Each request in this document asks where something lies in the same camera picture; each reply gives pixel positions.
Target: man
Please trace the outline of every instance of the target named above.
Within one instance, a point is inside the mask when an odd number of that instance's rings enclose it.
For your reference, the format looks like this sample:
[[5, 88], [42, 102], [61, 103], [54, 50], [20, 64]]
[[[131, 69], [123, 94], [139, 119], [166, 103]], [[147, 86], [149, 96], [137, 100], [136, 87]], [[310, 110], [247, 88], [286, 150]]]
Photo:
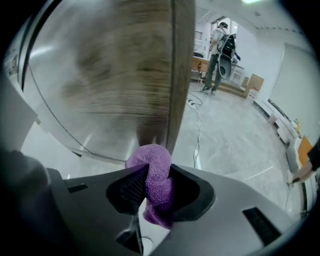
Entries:
[[[218, 42], [222, 39], [224, 35], [227, 35], [226, 29], [228, 28], [228, 24], [225, 22], [221, 22], [219, 24], [219, 27], [213, 32], [211, 36], [211, 42], [210, 42], [210, 48], [209, 52], [211, 51], [211, 58], [209, 62], [208, 71], [206, 73], [205, 78], [205, 86], [203, 87], [202, 91], [208, 93], [211, 89], [211, 83], [212, 83], [212, 75], [215, 70], [216, 64], [218, 64]], [[219, 87], [219, 84], [221, 82], [221, 75], [219, 71], [217, 70], [215, 81], [214, 81], [214, 87], [211, 89], [211, 94], [216, 95], [216, 90]]]

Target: purple microfiber cloth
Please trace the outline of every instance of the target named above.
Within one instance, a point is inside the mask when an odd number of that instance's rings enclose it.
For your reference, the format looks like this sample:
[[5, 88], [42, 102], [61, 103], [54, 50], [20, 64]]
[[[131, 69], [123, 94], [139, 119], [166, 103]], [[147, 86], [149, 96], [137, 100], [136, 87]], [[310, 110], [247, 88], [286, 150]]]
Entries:
[[145, 180], [147, 199], [143, 217], [146, 221], [170, 229], [173, 223], [174, 182], [169, 177], [171, 155], [157, 144], [140, 146], [126, 161], [125, 167], [149, 164]]

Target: ceiling light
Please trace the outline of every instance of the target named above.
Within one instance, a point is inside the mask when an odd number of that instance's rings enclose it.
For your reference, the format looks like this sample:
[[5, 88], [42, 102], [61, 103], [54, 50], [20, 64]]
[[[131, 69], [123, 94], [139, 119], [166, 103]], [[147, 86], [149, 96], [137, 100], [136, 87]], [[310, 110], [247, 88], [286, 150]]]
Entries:
[[252, 4], [252, 3], [255, 3], [255, 2], [260, 2], [262, 0], [242, 0], [242, 2], [244, 2], [245, 4]]

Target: backpack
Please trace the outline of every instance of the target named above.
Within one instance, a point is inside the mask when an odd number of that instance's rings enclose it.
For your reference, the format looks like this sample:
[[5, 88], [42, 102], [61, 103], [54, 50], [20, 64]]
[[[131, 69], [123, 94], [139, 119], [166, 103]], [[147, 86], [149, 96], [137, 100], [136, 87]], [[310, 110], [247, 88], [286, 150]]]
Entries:
[[217, 44], [218, 53], [228, 58], [232, 58], [232, 53], [236, 50], [235, 37], [232, 34], [225, 34]]

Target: concrete floor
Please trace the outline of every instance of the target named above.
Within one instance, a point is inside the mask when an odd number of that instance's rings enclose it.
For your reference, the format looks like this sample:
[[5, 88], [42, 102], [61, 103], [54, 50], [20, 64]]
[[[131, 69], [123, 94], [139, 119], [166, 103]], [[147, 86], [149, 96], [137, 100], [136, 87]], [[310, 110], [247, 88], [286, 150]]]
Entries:
[[[201, 88], [199, 83], [192, 82], [189, 91]], [[252, 102], [223, 91], [217, 91], [215, 96], [192, 93], [204, 102], [197, 107], [205, 124], [201, 125], [200, 169], [243, 181], [298, 220], [301, 191], [298, 186], [289, 191], [286, 185], [291, 180], [286, 147], [263, 113]], [[200, 102], [190, 94], [187, 97]], [[197, 113], [186, 105], [173, 163], [194, 166], [198, 122]]]

